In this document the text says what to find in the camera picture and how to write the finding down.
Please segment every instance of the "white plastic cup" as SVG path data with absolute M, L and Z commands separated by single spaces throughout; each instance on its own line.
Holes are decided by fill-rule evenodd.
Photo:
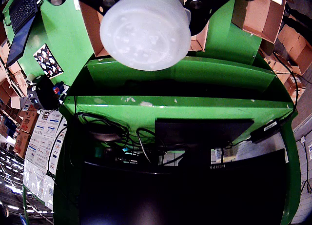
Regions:
M 103 17 L 100 38 L 121 64 L 162 70 L 188 53 L 190 20 L 180 0 L 120 0 Z

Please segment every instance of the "metal bolt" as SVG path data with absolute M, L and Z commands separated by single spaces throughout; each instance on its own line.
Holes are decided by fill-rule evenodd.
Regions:
M 63 4 L 63 0 L 51 0 L 51 4 L 53 4 L 55 6 L 59 6 L 59 5 Z
M 190 2 L 190 7 L 193 9 L 200 9 L 203 6 L 203 2 L 200 0 L 192 0 Z
M 114 0 L 103 0 L 103 5 L 108 8 L 112 7 L 115 3 L 116 1 Z

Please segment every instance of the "cardboard box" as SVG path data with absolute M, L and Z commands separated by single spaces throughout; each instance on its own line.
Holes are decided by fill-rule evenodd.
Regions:
M 191 37 L 191 47 L 189 51 L 205 52 L 208 25 L 209 22 L 206 24 L 206 26 L 201 32 Z
M 11 66 L 9 67 L 9 71 L 10 71 L 12 74 L 15 74 L 16 72 L 21 71 L 20 64 L 16 61 L 15 63 L 13 63 L 13 65 L 11 65 Z
M 232 23 L 243 31 L 274 44 L 282 23 L 286 0 L 282 5 L 271 0 L 235 0 Z
M 20 109 L 20 97 L 19 96 L 11 96 L 11 107 L 15 109 Z
M 1 123 L 0 124 L 0 135 L 2 135 L 3 137 L 5 137 L 5 138 L 7 138 L 8 137 L 8 135 L 7 135 L 7 127 L 3 124 L 3 123 Z
M 24 119 L 25 114 L 26 114 L 26 111 L 23 111 L 23 110 L 20 110 L 20 111 L 18 112 L 18 116 L 19 116 L 22 120 Z
M 25 97 L 27 97 L 27 88 L 28 88 L 28 84 L 26 83 L 25 77 L 22 73 L 21 70 L 19 70 L 18 72 L 16 72 L 13 75 L 13 81 L 16 83 L 16 85 L 19 87 L 19 89 L 21 90 L 21 92 L 23 93 L 23 95 Z
M 99 28 L 103 19 L 103 15 L 82 2 L 79 2 L 79 5 L 95 57 L 109 56 L 109 53 L 103 47 L 99 36 Z M 191 47 L 189 51 L 205 50 L 207 32 L 208 23 L 200 33 L 198 33 L 196 36 L 192 36 Z
M 262 50 L 260 50 L 260 54 L 264 57 L 264 60 L 271 67 L 271 69 L 274 71 L 274 73 L 276 73 L 277 77 L 279 78 L 279 80 L 281 80 L 282 84 L 284 84 L 286 82 L 286 80 L 288 79 L 288 77 L 290 75 L 289 70 L 287 70 L 284 65 L 286 65 L 294 73 L 300 72 L 299 66 L 291 65 L 286 59 L 284 59 L 278 53 L 276 53 L 276 56 L 278 58 L 276 58 L 274 56 L 274 54 L 269 56 L 265 52 L 263 52 Z
M 303 75 L 312 64 L 312 47 L 305 38 L 293 28 L 284 25 L 278 34 L 278 39 L 284 45 L 289 56 L 299 65 Z
M 18 132 L 13 151 L 16 152 L 21 158 L 25 158 L 30 138 L 31 136 L 28 133 L 23 131 Z
M 300 78 L 298 76 L 295 75 L 296 81 L 297 81 L 297 85 L 298 85 L 298 100 L 301 98 L 302 94 L 304 93 L 304 91 L 306 90 L 305 85 L 301 82 Z M 287 81 L 284 84 L 286 90 L 288 91 L 288 94 L 290 95 L 293 103 L 296 102 L 296 84 L 294 82 L 294 79 L 292 77 L 292 75 L 290 75 L 287 79 Z
M 8 59 L 8 55 L 10 52 L 10 47 L 8 44 L 8 40 L 5 40 L 0 47 L 0 57 L 2 58 L 3 62 L 6 63 Z
M 3 101 L 4 104 L 8 104 L 11 96 L 14 94 L 15 91 L 10 86 L 8 80 L 0 82 L 0 99 Z
M 25 116 L 24 116 L 23 122 L 21 123 L 20 129 L 31 135 L 33 133 L 35 126 L 36 126 L 38 116 L 39 115 L 38 115 L 37 111 L 28 110 L 25 113 Z
M 102 15 L 100 13 L 98 14 L 95 9 L 82 2 L 79 2 L 79 5 L 90 43 L 93 47 L 94 55 L 96 57 L 108 56 L 109 53 L 103 47 L 99 36 L 99 27 Z

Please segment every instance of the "black monitor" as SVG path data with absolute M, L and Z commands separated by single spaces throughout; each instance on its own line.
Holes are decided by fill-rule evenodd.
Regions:
M 26 47 L 26 43 L 33 25 L 35 16 L 33 16 L 15 35 L 10 47 L 6 66 L 11 66 L 14 62 L 20 59 Z
M 108 166 L 85 162 L 82 225 L 280 224 L 284 149 L 203 167 Z

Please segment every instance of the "laptop screen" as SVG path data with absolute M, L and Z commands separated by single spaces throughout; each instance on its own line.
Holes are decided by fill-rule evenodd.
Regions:
M 8 60 L 6 66 L 11 66 L 14 62 L 20 59 L 26 47 L 27 39 L 30 34 L 35 16 L 33 16 L 14 36 L 11 44 Z

